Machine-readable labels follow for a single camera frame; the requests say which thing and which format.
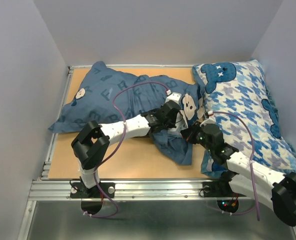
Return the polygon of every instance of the white wall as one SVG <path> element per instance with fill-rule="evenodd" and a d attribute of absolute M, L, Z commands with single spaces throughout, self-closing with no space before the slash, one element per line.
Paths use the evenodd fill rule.
<path fill-rule="evenodd" d="M 0 240 L 17 238 L 67 66 L 32 0 L 0 0 Z"/>
<path fill-rule="evenodd" d="M 265 68 L 282 135 L 296 149 L 296 0 L 284 0 L 252 56 Z"/>
<path fill-rule="evenodd" d="M 69 66 L 248 60 L 282 0 L 34 0 Z"/>

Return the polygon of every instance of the robotic arm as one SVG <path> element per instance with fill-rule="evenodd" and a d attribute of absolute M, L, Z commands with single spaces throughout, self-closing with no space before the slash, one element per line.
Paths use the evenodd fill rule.
<path fill-rule="evenodd" d="M 180 131 L 183 126 L 179 114 L 180 97 L 178 93 L 170 94 L 160 108 L 142 113 L 126 122 L 101 125 L 96 121 L 89 122 L 71 143 L 73 152 L 79 159 L 81 184 L 90 193 L 97 188 L 96 182 L 100 182 L 97 169 L 105 162 L 103 159 L 110 145 L 123 139 L 145 136 L 149 132 L 157 133 L 164 129 Z M 205 147 L 214 162 L 228 170 L 222 177 L 225 186 L 228 185 L 235 193 L 254 198 L 249 158 L 224 141 L 223 133 L 215 121 L 210 118 L 203 123 L 197 121 L 180 133 L 187 142 Z M 252 166 L 258 201 L 272 209 L 284 223 L 295 226 L 296 173 L 283 174 L 257 162 L 253 162 Z"/>
<path fill-rule="evenodd" d="M 219 127 L 209 122 L 195 122 L 181 131 L 183 138 L 205 147 L 215 163 L 229 170 L 224 180 L 233 192 L 254 198 L 249 158 L 227 144 Z M 296 173 L 284 174 L 257 162 L 252 166 L 258 201 L 272 209 L 285 224 L 296 226 Z"/>
<path fill-rule="evenodd" d="M 95 178 L 98 183 L 100 182 L 97 168 L 103 163 L 107 148 L 119 142 L 122 137 L 125 140 L 146 136 L 149 132 L 158 133 L 164 129 L 181 128 L 183 121 L 178 121 L 180 97 L 181 94 L 172 93 L 160 108 L 144 112 L 126 122 L 100 125 L 96 121 L 87 123 L 71 143 L 73 152 L 79 159 L 83 185 L 91 189 L 96 185 Z"/>

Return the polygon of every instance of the houndstooth pillowcase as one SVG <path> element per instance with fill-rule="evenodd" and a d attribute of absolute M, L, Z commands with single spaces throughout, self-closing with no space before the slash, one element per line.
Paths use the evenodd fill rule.
<path fill-rule="evenodd" d="M 233 113 L 249 127 L 255 141 L 253 160 L 276 171 L 296 173 L 296 158 L 281 136 L 278 113 L 266 94 L 264 71 L 257 60 L 199 64 L 192 72 L 195 81 L 205 87 L 206 111 Z M 215 118 L 225 141 L 249 157 L 251 140 L 239 120 L 223 114 Z M 206 151 L 201 172 L 220 177 L 224 170 Z"/>

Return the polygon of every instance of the wooden board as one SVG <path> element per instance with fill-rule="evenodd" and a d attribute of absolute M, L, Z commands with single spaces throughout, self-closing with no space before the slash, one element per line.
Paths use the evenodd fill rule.
<path fill-rule="evenodd" d="M 167 75 L 186 83 L 195 83 L 191 68 L 116 68 L 118 71 L 134 75 L 146 74 L 150 77 Z M 81 82 L 89 69 L 75 69 L 73 72 L 66 103 L 73 100 Z M 71 142 L 77 133 L 58 134 L 52 157 L 49 179 L 77 179 L 78 160 L 71 148 Z M 117 144 L 107 150 L 108 156 Z M 125 140 L 116 154 L 99 168 L 102 179 L 182 179 L 205 178 L 201 174 L 201 163 L 205 149 L 200 145 L 193 146 L 192 165 L 182 166 L 164 156 L 150 138 L 131 138 Z"/>

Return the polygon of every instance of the pillow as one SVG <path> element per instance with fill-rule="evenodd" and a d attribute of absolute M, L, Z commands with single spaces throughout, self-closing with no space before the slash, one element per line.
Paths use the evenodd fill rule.
<path fill-rule="evenodd" d="M 257 60 L 200 64 L 192 68 L 194 79 L 204 87 L 206 111 L 234 113 L 249 127 L 255 140 L 253 160 L 283 173 L 296 173 L 296 158 L 280 133 L 278 113 L 266 94 L 262 66 Z M 216 114 L 225 141 L 250 156 L 252 146 L 245 127 L 233 116 Z M 225 169 L 205 151 L 201 172 L 220 177 Z"/>
<path fill-rule="evenodd" d="M 66 104 L 58 120 L 49 128 L 53 133 L 79 132 L 89 121 L 110 124 L 122 120 L 113 107 L 113 98 L 123 89 L 143 82 L 156 81 L 167 85 L 172 92 L 181 94 L 181 113 L 187 125 L 202 115 L 199 111 L 201 89 L 198 84 L 188 84 L 166 75 L 135 76 L 106 67 L 96 62 L 83 79 L 72 102 Z M 165 88 L 158 84 L 144 84 L 131 88 L 116 99 L 116 105 L 126 119 L 133 118 L 165 103 Z"/>

